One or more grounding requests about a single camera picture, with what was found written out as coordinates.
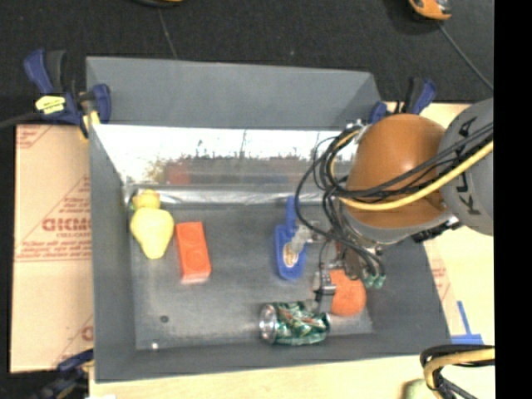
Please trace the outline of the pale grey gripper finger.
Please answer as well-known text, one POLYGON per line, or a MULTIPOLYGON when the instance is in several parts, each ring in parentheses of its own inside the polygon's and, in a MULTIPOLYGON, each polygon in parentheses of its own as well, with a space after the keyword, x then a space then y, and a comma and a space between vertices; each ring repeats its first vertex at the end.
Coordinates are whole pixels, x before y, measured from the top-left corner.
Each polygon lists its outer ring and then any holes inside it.
POLYGON ((298 224, 294 230, 293 237, 290 239, 290 247, 293 252, 302 252, 307 243, 315 243, 322 240, 314 226, 308 227, 306 224, 298 224))
POLYGON ((328 269, 316 272, 313 279, 314 309, 318 313, 329 313, 337 286, 328 269))

